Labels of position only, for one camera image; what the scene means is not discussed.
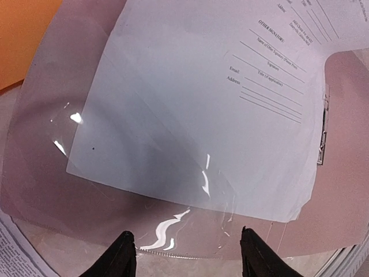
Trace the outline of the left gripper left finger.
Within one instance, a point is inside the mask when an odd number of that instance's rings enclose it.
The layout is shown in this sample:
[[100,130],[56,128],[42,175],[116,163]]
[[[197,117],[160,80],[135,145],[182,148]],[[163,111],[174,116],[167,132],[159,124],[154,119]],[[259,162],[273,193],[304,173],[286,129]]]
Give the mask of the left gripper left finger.
[[124,231],[80,277],[135,277],[136,268],[134,235]]

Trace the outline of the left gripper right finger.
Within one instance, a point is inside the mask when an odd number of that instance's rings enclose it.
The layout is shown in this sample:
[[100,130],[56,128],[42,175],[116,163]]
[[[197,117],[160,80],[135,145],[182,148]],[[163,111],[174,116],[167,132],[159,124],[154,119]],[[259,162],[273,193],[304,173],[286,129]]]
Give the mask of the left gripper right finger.
[[265,243],[251,228],[242,229],[240,239],[242,276],[302,277]]

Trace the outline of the remaining white paper stack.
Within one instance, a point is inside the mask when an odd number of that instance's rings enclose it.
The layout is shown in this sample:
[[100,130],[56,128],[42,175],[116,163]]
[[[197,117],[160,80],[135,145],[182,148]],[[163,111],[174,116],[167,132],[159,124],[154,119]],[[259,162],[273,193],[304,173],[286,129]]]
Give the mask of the remaining white paper stack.
[[58,276],[4,212],[1,212],[1,276]]

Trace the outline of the translucent grey plastic sheet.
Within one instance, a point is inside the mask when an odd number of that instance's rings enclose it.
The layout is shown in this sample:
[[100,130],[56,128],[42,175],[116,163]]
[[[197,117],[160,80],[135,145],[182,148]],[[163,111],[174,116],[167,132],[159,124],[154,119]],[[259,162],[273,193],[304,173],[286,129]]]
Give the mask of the translucent grey plastic sheet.
[[110,245],[131,231],[140,251],[237,259],[241,229],[282,257],[358,243],[368,224],[368,71],[354,50],[330,55],[325,157],[298,217],[277,222],[186,206],[94,182],[66,170],[107,40],[127,1],[64,1],[18,96],[5,148],[1,205],[12,216]]

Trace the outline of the white printed paper sheets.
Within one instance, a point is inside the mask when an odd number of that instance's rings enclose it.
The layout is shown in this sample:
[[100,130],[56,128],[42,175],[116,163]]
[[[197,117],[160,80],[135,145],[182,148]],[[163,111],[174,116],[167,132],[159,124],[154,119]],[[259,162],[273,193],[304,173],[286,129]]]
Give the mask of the white printed paper sheets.
[[277,222],[309,201],[323,67],[368,46],[367,1],[127,1],[67,172]]

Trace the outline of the orange file folder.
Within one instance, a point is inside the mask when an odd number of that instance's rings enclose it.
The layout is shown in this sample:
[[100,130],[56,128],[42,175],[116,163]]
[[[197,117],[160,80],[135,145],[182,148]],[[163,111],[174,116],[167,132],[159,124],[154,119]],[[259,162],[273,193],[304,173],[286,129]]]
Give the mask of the orange file folder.
[[1,89],[25,78],[61,1],[1,1]]

